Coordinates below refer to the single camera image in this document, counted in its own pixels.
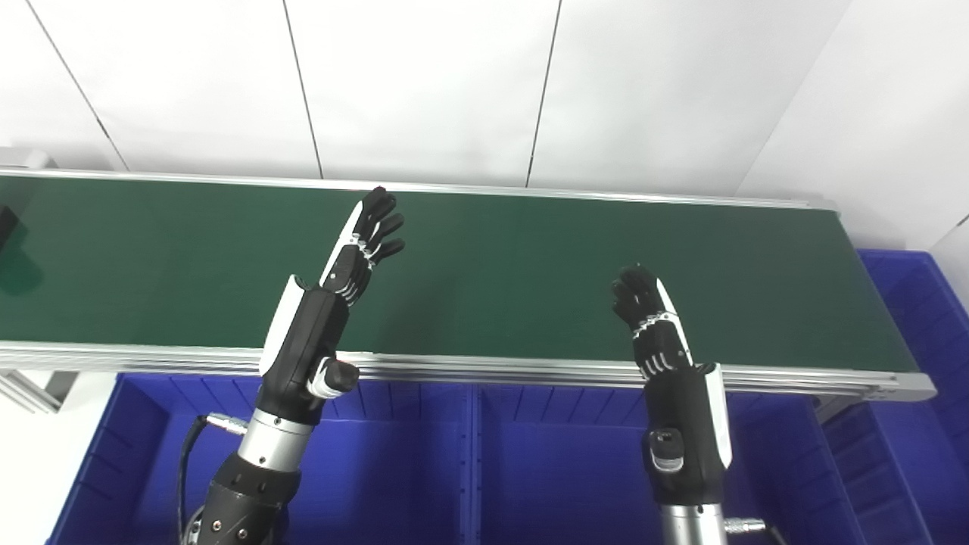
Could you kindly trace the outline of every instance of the robotic hand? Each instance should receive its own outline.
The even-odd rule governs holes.
[[[720,503],[732,450],[719,364],[697,365],[663,282],[641,266],[612,284],[646,384],[642,460],[663,514],[667,545],[727,542]]]
[[[336,345],[373,268],[404,247],[401,239],[384,241],[404,222],[399,213],[389,215],[395,205],[383,187],[368,193],[347,220],[320,282],[290,276],[266,334],[256,410],[248,426],[236,426],[242,442],[216,472],[183,543],[271,540],[278,513],[297,492],[299,462],[324,402],[357,385],[359,371],[335,358]]]

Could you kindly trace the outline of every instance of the blue storage bin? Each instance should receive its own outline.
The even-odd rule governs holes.
[[[248,417],[258,384],[121,375],[51,545],[171,544],[175,469],[191,420],[209,411]],[[729,403],[727,514],[768,518],[793,545],[862,544],[810,400],[738,394]],[[662,539],[642,468],[637,390],[362,382],[324,416],[290,505],[291,544]],[[189,510],[238,442],[203,432]]]
[[[938,395],[873,402],[825,424],[869,543],[969,543],[969,318],[925,252],[862,261]]]

